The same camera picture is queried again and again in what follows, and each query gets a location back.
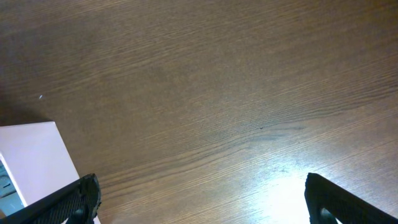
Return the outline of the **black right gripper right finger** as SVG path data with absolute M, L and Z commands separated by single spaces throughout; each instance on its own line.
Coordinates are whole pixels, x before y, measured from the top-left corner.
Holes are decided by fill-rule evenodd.
M 311 224 L 397 223 L 397 218 L 316 173 L 307 175 L 304 195 Z

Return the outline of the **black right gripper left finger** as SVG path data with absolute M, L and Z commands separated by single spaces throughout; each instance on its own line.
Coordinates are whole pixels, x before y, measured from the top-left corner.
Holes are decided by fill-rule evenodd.
M 95 174 L 88 174 L 1 219 L 1 224 L 94 224 L 101 205 Z

